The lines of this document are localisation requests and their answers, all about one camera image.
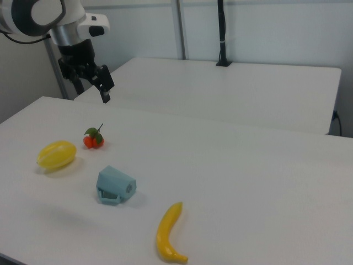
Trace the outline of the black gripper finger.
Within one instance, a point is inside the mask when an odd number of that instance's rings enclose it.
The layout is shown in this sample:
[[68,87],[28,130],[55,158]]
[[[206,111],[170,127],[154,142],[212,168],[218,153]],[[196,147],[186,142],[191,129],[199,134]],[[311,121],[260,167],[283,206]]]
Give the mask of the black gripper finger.
[[84,93],[84,87],[79,77],[74,77],[72,80],[72,84],[74,85],[74,88],[78,95],[81,95],[82,93]]
[[103,103],[110,100],[110,90],[114,87],[114,81],[106,65],[99,66],[92,77],[93,85],[98,89]]

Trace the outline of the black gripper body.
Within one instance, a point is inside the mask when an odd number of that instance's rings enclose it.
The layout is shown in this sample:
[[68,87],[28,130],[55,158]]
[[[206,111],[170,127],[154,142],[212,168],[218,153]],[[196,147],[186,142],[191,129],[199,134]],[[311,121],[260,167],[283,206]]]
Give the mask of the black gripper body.
[[72,46],[58,46],[61,58],[58,64],[64,79],[84,79],[94,77],[97,65],[95,53],[90,39]]

